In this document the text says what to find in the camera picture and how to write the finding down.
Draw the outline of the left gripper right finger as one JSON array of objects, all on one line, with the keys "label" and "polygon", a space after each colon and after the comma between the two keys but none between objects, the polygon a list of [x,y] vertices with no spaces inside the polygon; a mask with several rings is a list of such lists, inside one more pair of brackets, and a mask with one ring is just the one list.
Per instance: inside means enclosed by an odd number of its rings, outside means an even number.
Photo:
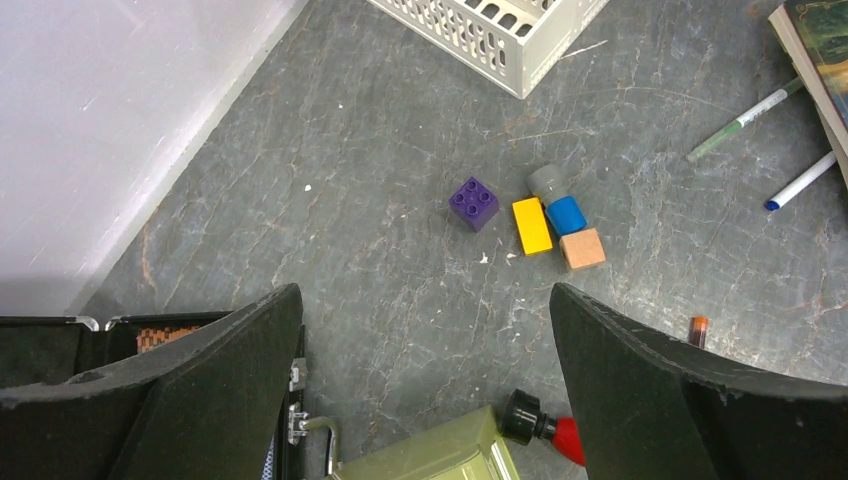
[{"label": "left gripper right finger", "polygon": [[591,479],[843,479],[847,390],[743,364],[565,284],[549,310]]}]

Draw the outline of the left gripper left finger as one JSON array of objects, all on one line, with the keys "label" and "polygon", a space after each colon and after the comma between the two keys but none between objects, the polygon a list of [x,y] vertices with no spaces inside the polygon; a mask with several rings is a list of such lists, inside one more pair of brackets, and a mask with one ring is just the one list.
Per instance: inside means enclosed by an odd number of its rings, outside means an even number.
[{"label": "left gripper left finger", "polygon": [[300,479],[300,288],[235,311],[1,320],[5,479]]}]

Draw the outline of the green drawer cabinet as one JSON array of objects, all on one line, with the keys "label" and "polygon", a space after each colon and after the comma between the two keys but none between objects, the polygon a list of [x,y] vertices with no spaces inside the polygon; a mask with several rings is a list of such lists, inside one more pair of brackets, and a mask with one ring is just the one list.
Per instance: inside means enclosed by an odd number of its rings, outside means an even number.
[{"label": "green drawer cabinet", "polygon": [[486,405],[462,417],[345,462],[329,479],[520,478],[495,410]]}]

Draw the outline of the Animal Farm book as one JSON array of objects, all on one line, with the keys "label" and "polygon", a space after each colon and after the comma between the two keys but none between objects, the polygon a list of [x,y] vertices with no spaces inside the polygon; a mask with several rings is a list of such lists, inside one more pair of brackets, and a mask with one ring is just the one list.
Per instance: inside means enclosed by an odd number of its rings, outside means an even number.
[{"label": "Animal Farm book", "polygon": [[847,175],[847,0],[785,1],[768,17]]}]

